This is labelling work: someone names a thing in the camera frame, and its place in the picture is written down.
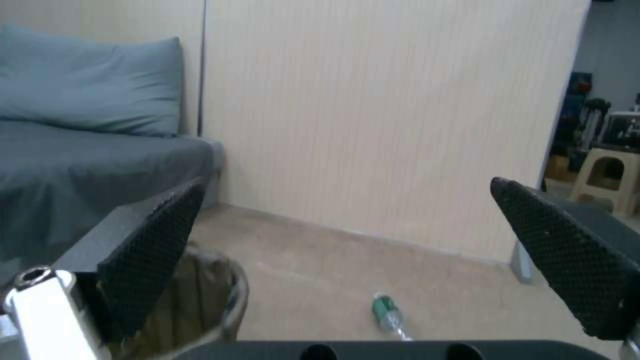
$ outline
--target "gray wall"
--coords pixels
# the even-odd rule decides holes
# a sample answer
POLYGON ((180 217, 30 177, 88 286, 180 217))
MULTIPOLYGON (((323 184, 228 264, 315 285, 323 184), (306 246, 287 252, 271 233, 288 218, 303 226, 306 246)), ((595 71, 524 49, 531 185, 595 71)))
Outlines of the gray wall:
POLYGON ((590 97, 612 102, 612 111, 628 110, 640 92, 640 0, 593 3, 574 71, 593 73, 590 97))

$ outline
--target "textured rubber pad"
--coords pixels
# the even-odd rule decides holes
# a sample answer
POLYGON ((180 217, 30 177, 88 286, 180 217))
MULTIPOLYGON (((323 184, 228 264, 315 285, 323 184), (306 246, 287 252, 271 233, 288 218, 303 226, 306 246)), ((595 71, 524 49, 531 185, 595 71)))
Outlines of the textured rubber pad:
POLYGON ((171 191, 98 264, 97 287, 110 313, 110 340, 133 336, 144 324, 173 275, 203 196, 199 182, 171 191))
POLYGON ((584 332, 621 340, 640 315, 640 236, 608 213, 495 178, 518 239, 584 332))

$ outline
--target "plastic bottle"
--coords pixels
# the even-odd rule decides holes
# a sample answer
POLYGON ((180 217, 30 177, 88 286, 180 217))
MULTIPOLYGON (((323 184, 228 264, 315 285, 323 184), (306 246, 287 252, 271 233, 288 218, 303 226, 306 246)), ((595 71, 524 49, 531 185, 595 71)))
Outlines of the plastic bottle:
POLYGON ((375 294, 371 311, 382 331, 392 332, 402 341, 413 341, 404 328, 404 316, 390 296, 382 293, 375 294))

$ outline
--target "white wall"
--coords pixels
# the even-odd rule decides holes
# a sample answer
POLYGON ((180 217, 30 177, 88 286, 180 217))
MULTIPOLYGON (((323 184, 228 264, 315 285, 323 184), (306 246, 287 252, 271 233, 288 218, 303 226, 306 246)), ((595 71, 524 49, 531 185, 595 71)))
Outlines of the white wall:
POLYGON ((593 3, 584 26, 574 71, 592 72, 590 97, 628 110, 640 92, 640 0, 593 3))
POLYGON ((535 185, 588 6, 210 2, 223 201, 507 262, 489 182, 535 185))
POLYGON ((178 36, 184 52, 181 131, 198 124, 204 0, 7 0, 0 25, 104 42, 148 42, 178 36))

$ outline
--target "hole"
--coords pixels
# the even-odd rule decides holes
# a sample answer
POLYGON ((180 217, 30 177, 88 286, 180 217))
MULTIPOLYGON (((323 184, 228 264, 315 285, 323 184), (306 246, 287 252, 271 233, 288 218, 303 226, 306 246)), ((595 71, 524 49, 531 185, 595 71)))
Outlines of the hole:
POLYGON ((616 158, 598 159, 591 168, 587 185, 617 190, 624 171, 625 165, 616 158))
POLYGON ((447 348, 446 360, 483 360, 476 348, 465 344, 453 344, 447 348))
POLYGON ((338 360, 338 355, 328 345, 311 345, 302 352, 300 360, 338 360))
POLYGON ((44 274, 44 269, 34 269, 22 276, 22 280, 24 281, 32 281, 35 280, 44 274))

